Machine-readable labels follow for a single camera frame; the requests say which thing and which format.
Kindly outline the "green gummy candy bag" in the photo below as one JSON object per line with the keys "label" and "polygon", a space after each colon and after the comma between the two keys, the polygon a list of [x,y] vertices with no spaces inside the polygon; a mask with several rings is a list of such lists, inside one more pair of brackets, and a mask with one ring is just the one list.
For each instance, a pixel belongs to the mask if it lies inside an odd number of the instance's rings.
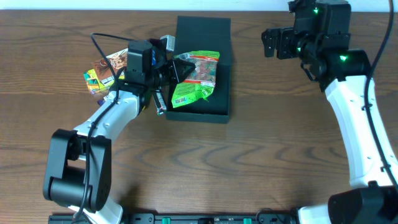
{"label": "green gummy candy bag", "polygon": [[176,85],[171,99],[173,108],[189,105],[199,99],[207,101],[215,89],[216,69],[220,53],[197,50],[176,55],[174,58],[192,62],[196,69],[185,81]]}

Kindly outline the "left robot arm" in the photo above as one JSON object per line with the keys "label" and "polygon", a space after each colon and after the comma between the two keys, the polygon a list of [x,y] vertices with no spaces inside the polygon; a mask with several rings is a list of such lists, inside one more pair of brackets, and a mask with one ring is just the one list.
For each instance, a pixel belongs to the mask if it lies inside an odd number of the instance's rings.
{"label": "left robot arm", "polygon": [[73,222],[121,223],[123,208],[109,195],[111,145],[160,89],[183,82],[195,64],[169,59],[164,40],[130,40],[127,64],[113,70],[107,100],[73,130],[56,130],[50,140],[43,196],[75,211]]}

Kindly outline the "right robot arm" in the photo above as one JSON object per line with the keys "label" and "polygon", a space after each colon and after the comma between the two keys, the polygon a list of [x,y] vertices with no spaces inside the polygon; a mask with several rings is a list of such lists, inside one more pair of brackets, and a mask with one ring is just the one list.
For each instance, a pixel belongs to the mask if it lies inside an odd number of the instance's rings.
{"label": "right robot arm", "polygon": [[397,158],[377,106],[376,62],[349,47],[349,2],[291,1],[289,11],[292,27],[262,33],[264,55],[299,58],[308,79],[319,84],[338,120],[351,186],[324,204],[299,208],[297,223],[396,223]]}

